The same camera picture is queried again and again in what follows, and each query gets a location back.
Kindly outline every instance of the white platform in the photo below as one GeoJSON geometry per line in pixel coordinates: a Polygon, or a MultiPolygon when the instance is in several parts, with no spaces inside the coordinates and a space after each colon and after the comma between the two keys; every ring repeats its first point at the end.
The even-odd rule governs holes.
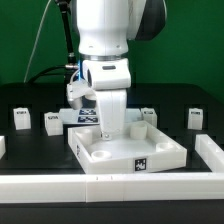
{"type": "Polygon", "coordinates": [[[0,203],[224,199],[224,152],[207,135],[196,150],[212,172],[0,176],[0,203]]]}

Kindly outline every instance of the black square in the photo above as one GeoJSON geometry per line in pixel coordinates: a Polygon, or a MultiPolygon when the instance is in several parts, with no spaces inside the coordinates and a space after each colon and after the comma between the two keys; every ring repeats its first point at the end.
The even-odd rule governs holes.
{"type": "Polygon", "coordinates": [[[147,159],[136,159],[135,160],[135,172],[144,171],[147,168],[147,159]]]}

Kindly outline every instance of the white box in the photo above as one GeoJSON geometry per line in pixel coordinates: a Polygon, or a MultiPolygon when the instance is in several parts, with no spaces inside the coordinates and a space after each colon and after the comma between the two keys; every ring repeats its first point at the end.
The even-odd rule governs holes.
{"type": "Polygon", "coordinates": [[[46,113],[44,114],[44,120],[48,136],[63,135],[63,123],[59,113],[46,113]]]}
{"type": "Polygon", "coordinates": [[[157,172],[186,165],[187,150],[146,121],[125,124],[110,141],[102,140],[99,126],[69,128],[68,143],[87,174],[157,172]],[[136,138],[131,136],[133,126],[136,138]]]}
{"type": "Polygon", "coordinates": [[[13,109],[13,112],[16,130],[31,128],[30,113],[27,108],[16,108],[13,109]]]}
{"type": "Polygon", "coordinates": [[[141,109],[143,120],[149,122],[152,126],[157,127],[157,114],[153,108],[141,109]]]}
{"type": "Polygon", "coordinates": [[[188,129],[202,130],[203,110],[190,108],[188,114],[188,129]]]}

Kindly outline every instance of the white block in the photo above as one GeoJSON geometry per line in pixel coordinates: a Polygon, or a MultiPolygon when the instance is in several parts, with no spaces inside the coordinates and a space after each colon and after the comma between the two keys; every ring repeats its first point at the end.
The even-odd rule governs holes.
{"type": "Polygon", "coordinates": [[[0,136],[0,159],[5,154],[5,137],[0,136]]]}
{"type": "Polygon", "coordinates": [[[85,202],[84,175],[0,176],[0,203],[85,202]]]}
{"type": "Polygon", "coordinates": [[[59,117],[59,113],[44,114],[45,128],[48,136],[63,135],[63,123],[59,117]]]}
{"type": "Polygon", "coordinates": [[[196,136],[195,150],[212,172],[224,172],[224,152],[208,135],[196,136]]]}
{"type": "Polygon", "coordinates": [[[16,130],[30,129],[30,113],[27,108],[13,109],[16,130]]]}
{"type": "Polygon", "coordinates": [[[124,201],[223,199],[223,184],[223,174],[130,174],[124,176],[124,201]]]}
{"type": "Polygon", "coordinates": [[[143,120],[149,122],[152,126],[157,127],[157,114],[153,108],[141,109],[143,120]]]}
{"type": "Polygon", "coordinates": [[[123,176],[87,175],[86,178],[86,202],[123,201],[123,176]]]}
{"type": "Polygon", "coordinates": [[[188,114],[188,129],[202,130],[203,110],[190,108],[188,114]]]}

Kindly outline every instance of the cable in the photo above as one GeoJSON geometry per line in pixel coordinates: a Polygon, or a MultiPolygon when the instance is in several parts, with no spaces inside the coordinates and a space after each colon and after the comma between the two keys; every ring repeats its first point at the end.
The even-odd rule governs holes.
{"type": "Polygon", "coordinates": [[[35,54],[35,51],[36,51],[36,47],[37,47],[37,44],[38,44],[38,41],[39,41],[39,37],[40,37],[40,33],[41,33],[41,30],[42,30],[42,27],[43,27],[43,23],[44,23],[44,20],[45,20],[45,17],[46,17],[46,14],[47,14],[47,11],[48,11],[48,8],[49,8],[49,5],[50,5],[51,1],[52,0],[48,1],[47,5],[45,7],[45,10],[44,10],[43,16],[41,18],[41,22],[40,22],[39,29],[38,29],[38,32],[37,32],[36,40],[35,40],[33,50],[32,50],[32,53],[30,55],[29,63],[27,65],[26,73],[25,73],[25,76],[24,76],[24,83],[26,83],[26,80],[27,80],[27,77],[28,77],[28,74],[29,74],[29,71],[30,71],[30,66],[31,66],[31,63],[32,63],[32,60],[33,60],[33,57],[34,57],[34,54],[35,54]]]}
{"type": "Polygon", "coordinates": [[[51,68],[47,68],[45,70],[43,70],[42,72],[38,73],[37,75],[35,75],[34,77],[32,77],[28,83],[34,83],[39,77],[41,76],[48,76],[48,75],[58,75],[58,74],[46,74],[47,72],[51,72],[51,71],[54,71],[54,70],[58,70],[58,69],[64,69],[65,66],[64,65],[58,65],[58,66],[54,66],[54,67],[51,67],[51,68]]]}
{"type": "Polygon", "coordinates": [[[73,73],[73,75],[71,76],[70,84],[73,83],[73,79],[75,78],[75,76],[76,76],[78,73],[79,73],[79,69],[78,69],[77,71],[75,71],[75,72],[73,73]]]}

